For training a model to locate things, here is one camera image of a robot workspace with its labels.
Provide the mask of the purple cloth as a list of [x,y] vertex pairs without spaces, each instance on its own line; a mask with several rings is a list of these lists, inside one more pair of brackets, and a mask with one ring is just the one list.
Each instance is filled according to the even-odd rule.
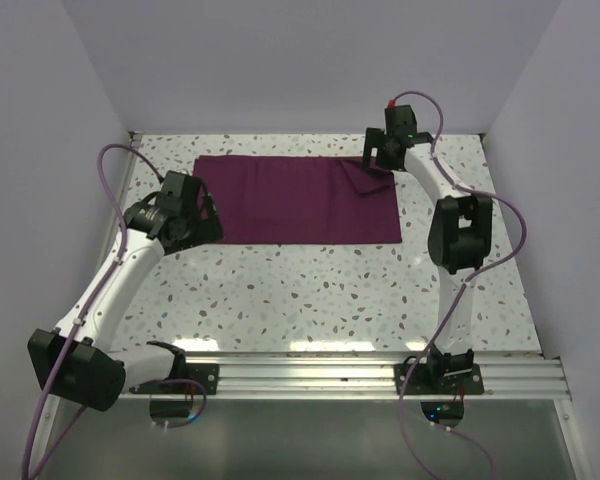
[[201,156],[193,173],[215,200],[227,244],[402,241],[393,174],[357,157]]

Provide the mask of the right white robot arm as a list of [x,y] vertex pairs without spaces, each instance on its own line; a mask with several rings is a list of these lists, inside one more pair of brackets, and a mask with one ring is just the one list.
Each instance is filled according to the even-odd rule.
[[431,151],[428,158],[412,152],[419,145],[433,148],[436,138],[420,132],[409,105],[391,100],[384,110],[385,127],[365,132],[363,165],[407,172],[433,203],[427,251],[439,273],[439,319],[436,331],[419,358],[405,362],[403,382],[414,388],[427,382],[448,392],[474,369],[471,320],[473,284],[490,254],[493,201],[460,188]]

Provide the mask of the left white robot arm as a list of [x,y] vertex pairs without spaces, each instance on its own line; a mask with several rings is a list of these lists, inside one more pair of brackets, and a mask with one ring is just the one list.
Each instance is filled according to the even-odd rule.
[[155,383],[165,392],[188,379],[183,349],[152,340],[128,352],[113,336],[140,286],[160,261],[223,238],[215,202],[198,177],[167,172],[161,188],[133,204],[100,270],[56,326],[31,335],[27,349],[40,387],[104,412],[131,388]]

